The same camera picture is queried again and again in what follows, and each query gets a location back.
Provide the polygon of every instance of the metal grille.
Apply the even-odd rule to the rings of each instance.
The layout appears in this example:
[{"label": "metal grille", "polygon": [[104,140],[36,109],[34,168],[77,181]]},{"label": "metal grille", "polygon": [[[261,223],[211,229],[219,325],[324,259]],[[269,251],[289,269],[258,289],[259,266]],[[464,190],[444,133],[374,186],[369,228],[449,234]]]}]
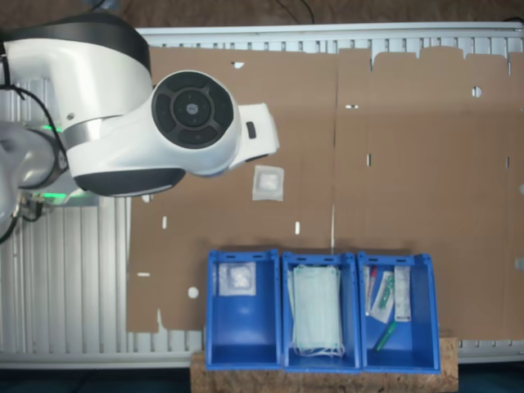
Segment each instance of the metal grille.
[{"label": "metal grille", "polygon": [[[266,28],[140,29],[152,46],[328,52],[371,48],[416,52],[460,47],[464,54],[508,58],[524,52],[519,24],[448,23]],[[22,84],[44,98],[52,86]],[[0,119],[44,124],[31,100],[0,93]],[[101,198],[99,207],[57,208],[24,223],[0,247],[0,368],[187,367],[202,348],[201,332],[127,333],[129,199]],[[461,362],[524,359],[524,341],[460,341]]]}]

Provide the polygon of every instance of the wooden base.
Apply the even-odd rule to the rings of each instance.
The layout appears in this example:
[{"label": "wooden base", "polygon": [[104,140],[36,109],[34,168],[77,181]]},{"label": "wooden base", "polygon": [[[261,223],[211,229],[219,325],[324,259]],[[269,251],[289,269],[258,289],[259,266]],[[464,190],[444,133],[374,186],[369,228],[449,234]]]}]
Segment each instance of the wooden base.
[{"label": "wooden base", "polygon": [[459,389],[457,339],[440,339],[442,373],[319,374],[283,371],[206,371],[204,354],[191,359],[192,393],[443,392]]}]

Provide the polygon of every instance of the cardboard sheet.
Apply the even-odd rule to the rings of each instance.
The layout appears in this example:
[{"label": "cardboard sheet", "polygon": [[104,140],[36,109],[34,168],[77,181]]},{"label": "cardboard sheet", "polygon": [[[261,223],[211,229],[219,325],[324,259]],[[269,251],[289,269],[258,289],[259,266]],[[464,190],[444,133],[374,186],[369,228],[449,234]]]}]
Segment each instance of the cardboard sheet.
[{"label": "cardboard sheet", "polygon": [[[235,62],[244,65],[236,68]],[[337,57],[152,48],[151,63],[153,83],[176,70],[206,72],[240,105],[268,104],[278,127],[277,155],[218,178],[186,175],[150,203],[133,200],[127,329],[157,332],[159,309],[164,327],[201,330],[210,250],[329,250]],[[255,165],[284,168],[283,202],[252,200]],[[295,235],[297,221],[300,235]],[[196,299],[188,297],[190,287],[198,289]]]},{"label": "cardboard sheet", "polygon": [[[168,329],[202,329],[209,250],[330,251],[334,204],[335,251],[431,254],[441,331],[524,339],[524,56],[510,59],[433,47],[372,69],[361,49],[153,48],[155,83],[202,70],[240,104],[266,102],[281,149],[133,201],[128,330],[157,332],[158,310]],[[251,199],[255,165],[285,169],[284,202]]]},{"label": "cardboard sheet", "polygon": [[511,77],[502,56],[450,47],[369,59],[341,54],[335,247],[429,253],[442,328],[524,338],[522,57]]}]

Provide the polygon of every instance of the blue storage bin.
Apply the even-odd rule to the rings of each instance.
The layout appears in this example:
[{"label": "blue storage bin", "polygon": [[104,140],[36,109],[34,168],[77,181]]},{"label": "blue storage bin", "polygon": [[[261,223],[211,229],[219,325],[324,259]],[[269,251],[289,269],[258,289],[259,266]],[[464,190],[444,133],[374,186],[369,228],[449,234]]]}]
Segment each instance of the blue storage bin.
[{"label": "blue storage bin", "polygon": [[[220,264],[255,262],[254,296],[220,296]],[[206,367],[282,367],[280,264],[277,250],[211,251],[208,259]]]},{"label": "blue storage bin", "polygon": [[[341,269],[341,322],[346,352],[342,357],[297,355],[292,344],[293,316],[287,289],[290,269],[298,265],[335,265]],[[360,370],[359,302],[355,256],[282,254],[283,351],[284,369],[295,373],[358,373]]]},{"label": "blue storage bin", "polygon": [[[362,339],[362,364],[372,373],[440,373],[440,346],[436,314],[435,279],[431,257],[357,255],[359,268],[360,335]],[[387,324],[365,314],[364,266],[377,266],[373,286],[372,304],[385,271],[393,272],[395,266],[409,266],[411,321],[397,322],[386,345],[375,351],[373,347],[395,320],[395,307]]]}]

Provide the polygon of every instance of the hole in cardboard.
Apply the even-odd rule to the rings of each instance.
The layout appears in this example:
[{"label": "hole in cardboard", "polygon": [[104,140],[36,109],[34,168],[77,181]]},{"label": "hole in cardboard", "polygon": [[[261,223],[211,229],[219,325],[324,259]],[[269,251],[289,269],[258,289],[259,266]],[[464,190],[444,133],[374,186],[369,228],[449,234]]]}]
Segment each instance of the hole in cardboard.
[{"label": "hole in cardboard", "polygon": [[479,98],[481,95],[482,95],[481,88],[479,88],[478,86],[475,86],[474,88],[472,88],[472,96],[474,96],[475,98]]},{"label": "hole in cardboard", "polygon": [[196,299],[198,297],[198,288],[191,287],[187,290],[187,295],[190,299]]},{"label": "hole in cardboard", "polygon": [[524,258],[515,259],[515,269],[524,272]]}]

